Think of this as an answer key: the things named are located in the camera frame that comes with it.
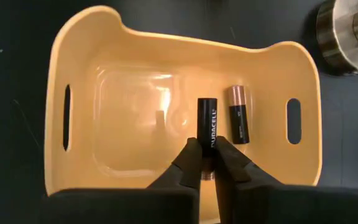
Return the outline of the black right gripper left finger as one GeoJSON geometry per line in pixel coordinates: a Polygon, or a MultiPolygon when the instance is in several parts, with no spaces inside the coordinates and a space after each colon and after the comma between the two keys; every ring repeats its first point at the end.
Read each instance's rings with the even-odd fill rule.
{"type": "Polygon", "coordinates": [[[41,223],[198,223],[202,148],[195,138],[144,189],[66,189],[47,197],[41,223]]]}

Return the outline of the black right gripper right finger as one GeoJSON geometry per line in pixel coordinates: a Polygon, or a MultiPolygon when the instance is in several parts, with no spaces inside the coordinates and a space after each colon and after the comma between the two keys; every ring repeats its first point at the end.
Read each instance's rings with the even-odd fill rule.
{"type": "Polygon", "coordinates": [[[358,189],[286,185],[216,139],[221,223],[358,223],[358,189]]]}

